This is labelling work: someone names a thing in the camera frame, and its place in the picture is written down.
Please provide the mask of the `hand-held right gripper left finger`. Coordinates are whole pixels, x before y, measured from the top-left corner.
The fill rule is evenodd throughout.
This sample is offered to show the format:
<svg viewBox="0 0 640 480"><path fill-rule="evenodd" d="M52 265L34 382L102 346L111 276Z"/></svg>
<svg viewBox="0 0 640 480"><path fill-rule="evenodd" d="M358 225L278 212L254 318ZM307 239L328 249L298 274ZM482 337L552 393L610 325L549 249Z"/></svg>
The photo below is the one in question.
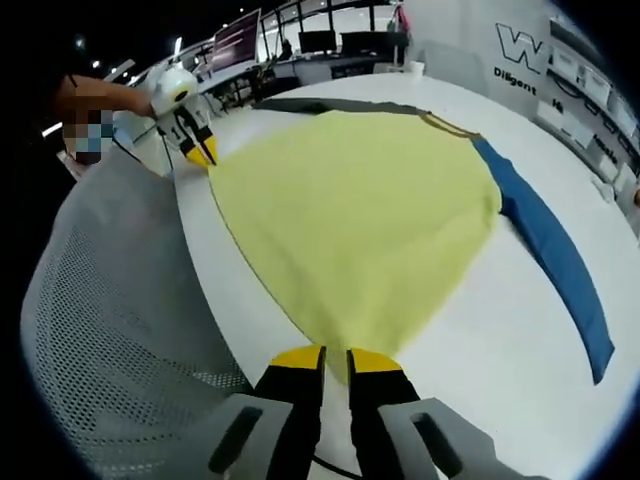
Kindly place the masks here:
<svg viewBox="0 0 640 480"><path fill-rule="evenodd" d="M235 394L219 422L208 470L224 479L305 479L321 432L326 348L274 357L249 394Z"/></svg>

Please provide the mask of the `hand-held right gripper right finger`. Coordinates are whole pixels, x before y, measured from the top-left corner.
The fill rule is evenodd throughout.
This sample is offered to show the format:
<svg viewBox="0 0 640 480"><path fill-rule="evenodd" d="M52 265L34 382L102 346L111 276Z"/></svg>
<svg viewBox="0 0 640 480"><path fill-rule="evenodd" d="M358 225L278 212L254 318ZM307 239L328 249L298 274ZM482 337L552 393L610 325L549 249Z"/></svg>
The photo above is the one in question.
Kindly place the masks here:
<svg viewBox="0 0 640 480"><path fill-rule="evenodd" d="M365 479L495 479L493 440L439 400L422 399L402 367L347 351L351 439Z"/></svg>

